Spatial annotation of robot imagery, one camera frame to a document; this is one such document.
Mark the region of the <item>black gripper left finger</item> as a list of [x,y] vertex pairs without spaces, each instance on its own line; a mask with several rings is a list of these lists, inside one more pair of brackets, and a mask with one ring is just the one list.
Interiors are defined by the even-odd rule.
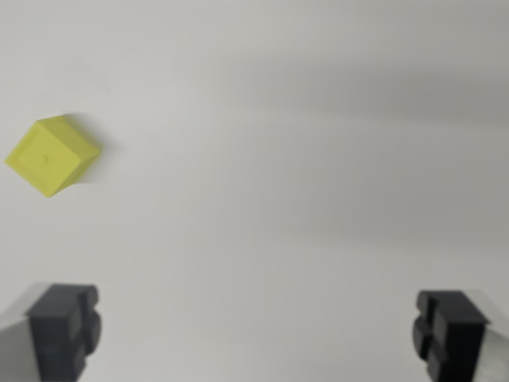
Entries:
[[91,284],[34,283],[1,311],[2,381],[77,381],[102,320]]

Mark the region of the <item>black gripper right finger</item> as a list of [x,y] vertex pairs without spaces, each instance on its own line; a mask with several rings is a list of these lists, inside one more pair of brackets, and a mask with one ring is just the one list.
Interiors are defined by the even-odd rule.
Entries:
[[421,290],[412,328],[434,382],[508,380],[508,313],[478,290]]

